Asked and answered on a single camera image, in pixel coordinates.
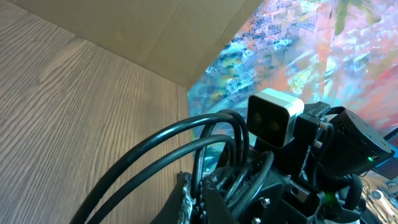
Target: abstract painting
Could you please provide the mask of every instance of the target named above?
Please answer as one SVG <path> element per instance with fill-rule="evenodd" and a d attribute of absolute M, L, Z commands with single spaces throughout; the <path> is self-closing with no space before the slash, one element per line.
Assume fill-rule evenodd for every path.
<path fill-rule="evenodd" d="M 265 0 L 188 92 L 190 116 L 246 118 L 247 98 L 273 88 L 345 106 L 385 135 L 398 126 L 397 13 L 396 0 Z M 209 147 L 207 168 L 221 148 Z"/>

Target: cable bundle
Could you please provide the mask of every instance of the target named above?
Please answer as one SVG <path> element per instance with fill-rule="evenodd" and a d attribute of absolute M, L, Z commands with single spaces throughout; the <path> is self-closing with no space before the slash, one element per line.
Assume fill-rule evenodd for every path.
<path fill-rule="evenodd" d="M 216 123 L 227 122 L 232 125 L 234 129 L 234 140 L 222 134 L 211 136 Z M 160 171 L 173 161 L 196 151 L 193 174 L 192 174 L 192 189 L 191 196 L 198 198 L 200 196 L 200 182 L 203 175 L 203 166 L 205 161 L 205 153 L 207 146 L 217 142 L 225 142 L 228 152 L 224 152 L 229 157 L 228 166 L 230 167 L 228 172 L 218 182 L 217 189 L 220 189 L 233 175 L 234 171 L 240 170 L 238 178 L 234 183 L 229 185 L 224 195 L 225 202 L 228 202 L 231 196 L 235 193 L 236 189 L 241 185 L 246 177 L 252 172 L 252 164 L 246 163 L 249 154 L 249 132 L 246 126 L 246 122 L 243 117 L 232 110 L 222 110 L 215 114 L 205 114 L 187 118 L 177 123 L 174 123 L 157 133 L 149 136 L 147 139 L 140 142 L 138 145 L 130 149 L 125 155 L 120 158 L 103 176 L 100 178 L 98 183 L 93 187 L 91 192 L 88 194 L 85 201 L 82 203 L 71 223 L 84 223 L 90 216 L 101 197 L 114 183 L 114 181 L 135 161 L 138 160 L 143 154 L 151 150 L 153 147 L 159 145 L 165 140 L 179 134 L 188 129 L 205 125 L 203 128 L 200 139 L 192 141 L 170 153 L 161 157 L 151 165 L 140 171 L 136 176 L 127 181 L 119 190 L 117 190 L 100 208 L 94 213 L 88 223 L 99 223 L 101 220 L 129 193 L 135 188 L 140 186 L 149 177 L 153 176 L 156 172 Z M 250 199 L 252 199 L 261 187 L 266 182 L 269 171 L 274 160 L 272 152 L 265 152 L 263 157 L 263 163 L 260 171 L 251 186 L 243 193 L 243 196 L 234 204 L 233 208 L 230 208 L 233 217 L 238 218 L 240 214 L 249 205 Z"/>

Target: wooden surface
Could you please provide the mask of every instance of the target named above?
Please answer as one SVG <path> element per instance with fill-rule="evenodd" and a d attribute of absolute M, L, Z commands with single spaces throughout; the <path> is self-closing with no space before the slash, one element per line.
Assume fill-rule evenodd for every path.
<path fill-rule="evenodd" d="M 183 88 L 0 0 L 0 223 L 68 223 L 128 149 L 187 116 Z M 189 138 L 147 153 L 105 197 Z M 104 223 L 148 223 L 191 167 L 192 155 L 169 165 Z"/>

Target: cardboard wall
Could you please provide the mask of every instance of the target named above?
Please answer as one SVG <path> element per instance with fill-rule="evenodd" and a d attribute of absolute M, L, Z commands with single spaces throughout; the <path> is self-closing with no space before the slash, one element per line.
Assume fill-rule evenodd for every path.
<path fill-rule="evenodd" d="M 190 88 L 261 0 L 10 0 Z"/>

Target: wire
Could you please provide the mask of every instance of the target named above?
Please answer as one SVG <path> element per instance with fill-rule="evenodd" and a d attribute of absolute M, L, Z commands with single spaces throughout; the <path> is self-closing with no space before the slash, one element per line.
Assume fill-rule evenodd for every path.
<path fill-rule="evenodd" d="M 252 169 L 253 169 L 253 165 L 250 162 L 239 173 L 238 177 L 236 178 L 236 180 L 233 182 L 232 186 L 228 189 L 228 191 L 225 194 L 224 201 L 226 204 L 228 204 L 229 200 L 231 200 L 231 197 L 234 195 L 235 191 L 242 184 L 242 182 L 245 180 L 245 178 L 251 173 Z"/>
<path fill-rule="evenodd" d="M 228 170 L 224 171 L 224 174 L 221 176 L 221 179 L 216 186 L 218 190 L 221 190 L 226 181 L 235 173 L 235 171 L 236 167 L 230 167 Z"/>
<path fill-rule="evenodd" d="M 233 110 L 221 110 L 219 111 L 219 113 L 227 113 L 231 116 L 233 116 L 236 121 L 238 122 L 238 124 L 240 125 L 241 129 L 242 129 L 242 136 L 243 136 L 243 152 L 240 153 L 238 150 L 236 150 L 238 152 L 238 157 L 240 160 L 240 165 L 245 165 L 246 161 L 248 160 L 248 154 L 249 154 L 249 143 L 250 143 L 250 139 L 249 139 L 249 130 L 248 130 L 248 126 L 244 120 L 244 118 L 236 111 Z"/>
<path fill-rule="evenodd" d="M 236 122 L 240 125 L 241 129 L 234 129 L 235 135 L 235 143 L 236 143 L 236 162 L 238 164 L 246 163 L 248 158 L 249 151 L 249 131 L 246 122 L 243 117 L 236 111 L 233 110 L 221 110 L 218 113 L 226 113 L 234 117 Z M 200 137 L 204 138 L 210 136 L 213 128 L 216 124 L 207 124 L 201 134 Z M 242 142 L 241 142 L 241 131 L 243 133 L 243 153 L 241 151 Z M 205 166 L 205 158 L 206 158 L 206 150 L 207 146 L 203 147 L 202 150 L 199 150 L 195 153 L 195 158 L 193 161 L 193 170 L 192 170 L 192 184 L 191 184 L 191 196 L 193 198 L 197 198 L 199 196 L 199 185 L 203 175 L 203 168 Z"/>
<path fill-rule="evenodd" d="M 206 145 L 225 142 L 230 148 L 234 148 L 234 141 L 231 137 L 224 134 L 217 134 L 214 136 L 201 138 L 190 142 L 153 162 L 151 165 L 147 166 L 145 169 L 140 171 L 136 176 L 127 181 L 118 191 L 116 191 L 93 215 L 93 217 L 88 221 L 87 224 L 100 223 L 101 220 L 129 193 L 131 193 L 135 188 L 140 186 L 149 177 L 152 177 L 155 173 L 169 165 L 170 163 L 176 161 L 177 159 L 203 148 Z"/>
<path fill-rule="evenodd" d="M 228 122 L 233 126 L 234 129 L 239 129 L 239 126 L 235 122 L 234 117 L 229 114 L 204 114 L 194 116 L 192 118 L 187 118 L 170 126 L 167 126 L 166 128 L 149 136 L 138 145 L 134 146 L 127 153 L 125 153 L 125 155 L 123 155 L 115 164 L 113 164 L 113 166 L 108 171 L 106 171 L 106 173 L 100 178 L 100 180 L 93 187 L 82 205 L 80 205 L 80 208 L 73 216 L 71 223 L 84 223 L 90 215 L 91 211 L 93 211 L 96 204 L 109 189 L 109 187 L 113 184 L 113 182 L 115 182 L 115 180 L 144 153 L 178 133 L 197 126 L 213 124 L 217 122 Z"/>
<path fill-rule="evenodd" d="M 266 151 L 264 154 L 267 155 L 267 158 L 265 159 L 264 165 L 261 167 L 258 176 L 232 209 L 232 216 L 235 218 L 239 218 L 239 216 L 245 211 L 252 198 L 258 194 L 268 179 L 269 171 L 271 169 L 272 162 L 274 161 L 274 153 L 272 153 L 272 151 Z"/>
<path fill-rule="evenodd" d="M 317 179 L 317 171 L 318 171 L 318 166 L 321 163 L 321 160 L 323 158 L 323 155 L 325 155 L 326 150 L 328 150 L 332 140 L 333 140 L 333 135 L 335 134 L 335 127 L 331 123 L 328 123 L 328 129 L 325 133 L 326 143 L 324 143 L 323 149 L 321 149 L 315 158 L 315 164 L 312 170 L 312 176 L 311 176 L 311 184 L 315 186 L 315 182 Z"/>

